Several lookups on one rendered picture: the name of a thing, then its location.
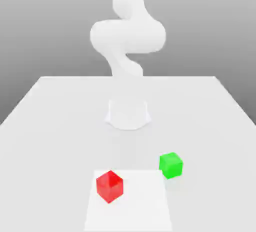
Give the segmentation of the small green cube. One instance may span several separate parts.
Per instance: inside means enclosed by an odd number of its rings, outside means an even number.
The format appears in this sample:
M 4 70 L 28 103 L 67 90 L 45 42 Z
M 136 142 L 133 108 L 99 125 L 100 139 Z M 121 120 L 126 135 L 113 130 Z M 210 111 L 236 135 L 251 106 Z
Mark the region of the small green cube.
M 166 179 L 178 177 L 183 172 L 183 161 L 175 152 L 163 154 L 159 157 L 159 169 Z

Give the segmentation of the small red cube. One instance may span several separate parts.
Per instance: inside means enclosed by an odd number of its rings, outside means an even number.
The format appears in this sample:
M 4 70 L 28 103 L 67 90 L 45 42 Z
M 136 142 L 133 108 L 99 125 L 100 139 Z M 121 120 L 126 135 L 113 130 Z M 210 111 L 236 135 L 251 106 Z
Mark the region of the small red cube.
M 97 193 L 110 204 L 124 193 L 124 180 L 112 170 L 96 179 Z

